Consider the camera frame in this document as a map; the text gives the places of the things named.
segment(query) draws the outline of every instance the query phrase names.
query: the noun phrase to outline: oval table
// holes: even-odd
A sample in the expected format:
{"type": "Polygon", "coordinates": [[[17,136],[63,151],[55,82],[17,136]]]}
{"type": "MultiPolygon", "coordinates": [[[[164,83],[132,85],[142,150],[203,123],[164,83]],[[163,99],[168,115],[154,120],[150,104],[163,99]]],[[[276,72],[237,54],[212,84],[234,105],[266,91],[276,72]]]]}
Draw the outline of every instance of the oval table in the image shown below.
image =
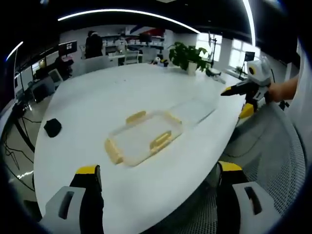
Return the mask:
{"type": "Polygon", "coordinates": [[[46,110],[36,142],[34,181],[41,214],[78,168],[98,164],[104,199],[105,234],[137,234],[181,205],[217,163],[236,126],[244,96],[219,94],[239,80],[222,74],[221,84],[197,71],[133,64],[108,68],[63,82],[46,110]],[[168,110],[193,96],[216,110],[169,146],[136,167],[114,165],[104,141],[141,110],[168,110]],[[43,126],[56,118],[62,130],[50,138],[43,126]]]}

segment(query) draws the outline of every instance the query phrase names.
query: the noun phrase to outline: mesh chair back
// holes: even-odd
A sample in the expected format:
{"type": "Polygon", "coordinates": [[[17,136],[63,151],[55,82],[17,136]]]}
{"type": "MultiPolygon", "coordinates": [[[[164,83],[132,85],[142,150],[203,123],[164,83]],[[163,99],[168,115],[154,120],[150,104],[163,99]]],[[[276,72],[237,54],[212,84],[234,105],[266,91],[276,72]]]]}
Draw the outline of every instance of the mesh chair back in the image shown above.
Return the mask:
{"type": "Polygon", "coordinates": [[[295,128],[275,103],[263,106],[241,128],[257,137],[252,149],[222,160],[240,165],[249,181],[256,181],[272,196],[283,215],[305,179],[304,154],[295,128]]]}

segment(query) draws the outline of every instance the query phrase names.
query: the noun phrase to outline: human hand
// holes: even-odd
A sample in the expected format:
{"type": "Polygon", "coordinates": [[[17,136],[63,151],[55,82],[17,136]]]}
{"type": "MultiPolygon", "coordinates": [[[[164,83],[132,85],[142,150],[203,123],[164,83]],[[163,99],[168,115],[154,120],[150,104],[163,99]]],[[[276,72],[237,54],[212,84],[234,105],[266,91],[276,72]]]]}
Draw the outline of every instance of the human hand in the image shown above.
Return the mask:
{"type": "Polygon", "coordinates": [[[269,95],[267,102],[275,101],[280,102],[283,100],[282,84],[271,83],[269,86],[269,95]]]}

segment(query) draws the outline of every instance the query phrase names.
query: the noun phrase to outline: ceiling light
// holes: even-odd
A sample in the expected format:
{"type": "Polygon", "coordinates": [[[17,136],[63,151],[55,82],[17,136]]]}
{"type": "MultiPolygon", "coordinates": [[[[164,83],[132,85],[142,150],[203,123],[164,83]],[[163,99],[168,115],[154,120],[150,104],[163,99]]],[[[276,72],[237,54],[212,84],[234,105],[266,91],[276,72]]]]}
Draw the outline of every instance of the ceiling light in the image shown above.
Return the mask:
{"type": "Polygon", "coordinates": [[[252,45],[255,47],[255,29],[254,29],[254,19],[253,19],[252,10],[250,8],[248,0],[243,0],[243,3],[244,3],[244,6],[246,8],[246,12],[247,12],[247,16],[248,16],[250,32],[252,35],[252,45]]]}
{"type": "Polygon", "coordinates": [[[6,57],[6,62],[8,61],[9,57],[23,44],[24,42],[21,41],[17,46],[15,46],[15,48],[11,51],[11,53],[8,55],[8,57],[6,57]]]}
{"type": "Polygon", "coordinates": [[[83,11],[83,12],[75,13],[75,14],[72,14],[72,15],[64,16],[62,18],[59,18],[58,21],[66,20],[66,19],[71,18],[71,17],[81,16],[81,15],[86,15],[86,14],[91,14],[91,13],[99,13],[99,12],[127,12],[127,13],[136,13],[136,14],[153,16],[153,17],[157,17],[157,18],[160,18],[160,19],[163,19],[163,20],[167,20],[167,21],[179,24],[179,25],[181,25],[181,26],[183,26],[183,27],[185,27],[187,29],[190,29],[193,32],[196,32],[198,34],[200,33],[198,30],[196,30],[196,29],[194,29],[194,28],[192,28],[190,26],[187,26],[186,24],[183,24],[183,23],[181,23],[179,21],[176,21],[174,19],[170,19],[170,18],[167,18],[167,17],[164,17],[164,16],[160,16],[160,15],[156,15],[156,14],[148,13],[148,12],[144,12],[144,11],[127,10],[127,9],[99,9],[99,10],[92,10],[92,11],[83,11]]]}

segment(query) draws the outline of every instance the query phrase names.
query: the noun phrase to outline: green plant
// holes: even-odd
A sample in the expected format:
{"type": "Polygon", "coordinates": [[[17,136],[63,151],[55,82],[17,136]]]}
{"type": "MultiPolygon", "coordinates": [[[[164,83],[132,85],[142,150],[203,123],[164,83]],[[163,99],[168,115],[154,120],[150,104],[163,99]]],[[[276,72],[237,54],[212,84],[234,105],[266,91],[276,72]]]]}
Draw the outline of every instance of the green plant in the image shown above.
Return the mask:
{"type": "Polygon", "coordinates": [[[246,75],[247,75],[247,73],[245,73],[241,67],[236,67],[236,68],[234,69],[234,71],[235,71],[236,73],[238,73],[238,74],[242,73],[242,74],[246,74],[246,75]]]}
{"type": "Polygon", "coordinates": [[[183,70],[187,70],[189,62],[194,62],[197,64],[197,69],[203,72],[206,68],[206,62],[199,56],[200,52],[204,54],[207,50],[204,48],[196,49],[195,46],[186,46],[182,42],[176,42],[174,48],[170,50],[169,59],[176,65],[181,67],[183,70]]]}

